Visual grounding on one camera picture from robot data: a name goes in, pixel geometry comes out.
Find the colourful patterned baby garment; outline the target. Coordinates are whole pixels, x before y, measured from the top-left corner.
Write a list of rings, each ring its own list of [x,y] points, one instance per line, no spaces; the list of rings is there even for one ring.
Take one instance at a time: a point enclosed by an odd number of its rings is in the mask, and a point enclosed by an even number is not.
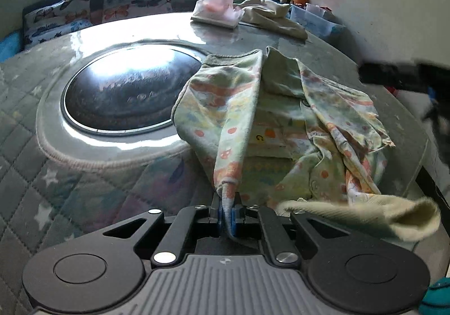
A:
[[[376,237],[433,235],[436,203],[383,194],[393,141],[367,94],[275,48],[209,55],[172,109],[231,215],[235,197],[287,217],[303,211]]]

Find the clear plastic storage box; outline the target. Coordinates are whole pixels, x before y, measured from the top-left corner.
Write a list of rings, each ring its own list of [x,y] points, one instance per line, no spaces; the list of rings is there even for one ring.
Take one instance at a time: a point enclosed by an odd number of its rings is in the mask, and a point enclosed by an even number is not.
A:
[[[290,20],[329,43],[337,40],[345,30],[343,25],[331,22],[296,5],[291,5]]]

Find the left butterfly print cushion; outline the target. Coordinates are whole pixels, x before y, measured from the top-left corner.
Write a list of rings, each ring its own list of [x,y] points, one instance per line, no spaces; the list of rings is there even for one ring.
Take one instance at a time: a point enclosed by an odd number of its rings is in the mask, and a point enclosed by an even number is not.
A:
[[[90,0],[61,0],[24,16],[24,49],[90,26]]]

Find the pink folded garment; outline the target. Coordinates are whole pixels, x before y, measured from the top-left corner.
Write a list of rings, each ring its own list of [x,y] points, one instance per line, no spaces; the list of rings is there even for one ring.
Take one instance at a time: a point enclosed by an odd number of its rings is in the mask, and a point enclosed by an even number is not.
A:
[[[243,18],[244,11],[236,6],[234,0],[198,0],[191,20],[235,29]]]

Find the quilted grey star table cover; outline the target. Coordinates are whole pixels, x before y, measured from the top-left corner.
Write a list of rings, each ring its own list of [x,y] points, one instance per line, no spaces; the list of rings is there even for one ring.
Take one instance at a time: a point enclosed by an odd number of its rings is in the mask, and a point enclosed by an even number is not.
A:
[[[3,314],[415,314],[433,304],[437,235],[376,237],[316,214],[282,219],[299,267],[232,256],[232,209],[218,237],[173,267],[153,267],[165,217],[216,193],[172,121],[122,137],[79,131],[60,101],[95,58],[141,44],[238,56],[275,48],[317,75],[364,92],[393,141],[378,184],[406,197],[427,154],[421,124],[356,64],[309,35],[198,24],[187,13],[94,26],[40,43],[1,65],[1,312]]]

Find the beige crumpled garment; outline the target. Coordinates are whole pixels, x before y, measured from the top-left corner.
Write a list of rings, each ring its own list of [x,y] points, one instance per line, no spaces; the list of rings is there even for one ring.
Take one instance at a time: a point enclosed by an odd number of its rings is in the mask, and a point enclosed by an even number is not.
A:
[[[243,10],[242,21],[245,23],[287,35],[302,42],[307,40],[305,28],[287,18],[289,4],[279,4],[273,0],[244,0],[238,7]]]

